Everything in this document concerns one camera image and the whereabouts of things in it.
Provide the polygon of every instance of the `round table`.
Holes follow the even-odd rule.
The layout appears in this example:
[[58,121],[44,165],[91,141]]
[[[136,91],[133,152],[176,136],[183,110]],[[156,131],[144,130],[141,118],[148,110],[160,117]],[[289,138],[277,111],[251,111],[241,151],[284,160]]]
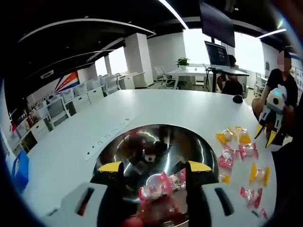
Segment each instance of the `round table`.
[[[121,133],[149,124],[177,125],[204,138],[217,156],[223,147],[215,133],[241,126],[247,128],[253,138],[257,128],[251,108],[245,102],[234,103],[229,95],[165,89],[117,91],[61,123],[28,153],[29,182],[22,196],[38,217],[60,207],[65,195],[82,182],[91,180],[101,150],[87,161],[83,153],[125,118],[133,121]],[[229,186],[238,192],[242,186],[251,189],[263,187],[259,209],[264,208],[271,216],[276,203],[275,166],[270,148],[265,148],[265,135],[254,141],[259,159],[249,157],[235,161]],[[237,141],[229,145],[238,147]],[[253,162],[260,167],[270,167],[267,187],[249,185]],[[220,169],[219,173],[229,172]]]

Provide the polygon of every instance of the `computer screen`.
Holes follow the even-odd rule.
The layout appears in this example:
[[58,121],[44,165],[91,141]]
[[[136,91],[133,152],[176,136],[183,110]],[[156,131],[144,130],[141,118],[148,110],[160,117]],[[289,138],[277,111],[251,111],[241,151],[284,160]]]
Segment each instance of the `computer screen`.
[[220,10],[200,0],[202,32],[223,43],[235,47],[235,34],[232,20]]
[[225,47],[205,41],[206,49],[211,65],[230,66]]

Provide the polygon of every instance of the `power outlet strip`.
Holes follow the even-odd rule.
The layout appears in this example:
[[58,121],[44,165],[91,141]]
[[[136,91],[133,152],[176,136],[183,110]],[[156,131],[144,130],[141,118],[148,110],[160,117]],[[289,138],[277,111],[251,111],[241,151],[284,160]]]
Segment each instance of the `power outlet strip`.
[[121,123],[119,123],[116,127],[114,127],[110,132],[106,135],[102,136],[99,141],[92,144],[89,148],[84,151],[84,159],[85,161],[90,160],[97,152],[103,149],[107,144],[109,144],[112,139],[114,139],[123,129],[125,129],[133,120],[130,118],[125,118]]

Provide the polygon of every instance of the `stainless steel bowl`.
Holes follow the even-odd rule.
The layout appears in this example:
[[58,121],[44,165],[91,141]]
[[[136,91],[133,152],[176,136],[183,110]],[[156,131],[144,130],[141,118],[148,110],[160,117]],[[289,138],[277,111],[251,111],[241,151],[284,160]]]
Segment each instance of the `stainless steel bowl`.
[[[127,187],[124,200],[140,203],[138,189],[141,186],[162,172],[175,174],[189,160],[208,165],[218,176],[215,153],[202,137],[174,125],[147,125],[130,130],[111,141],[97,158],[94,173],[106,163],[122,161]],[[186,192],[177,192],[174,197],[186,215]]]

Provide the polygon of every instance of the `window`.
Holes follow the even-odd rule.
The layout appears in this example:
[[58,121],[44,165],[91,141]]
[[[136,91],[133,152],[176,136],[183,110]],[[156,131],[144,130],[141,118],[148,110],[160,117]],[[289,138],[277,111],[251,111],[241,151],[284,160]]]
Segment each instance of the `window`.
[[124,47],[120,47],[109,53],[109,63],[113,74],[128,71]]
[[235,58],[239,68],[264,74],[264,54],[260,39],[235,32],[235,42]]
[[107,74],[104,57],[99,58],[98,60],[95,61],[95,67],[98,77]]
[[211,42],[211,37],[202,33],[201,28],[183,30],[185,54],[192,64],[210,64],[204,41]]

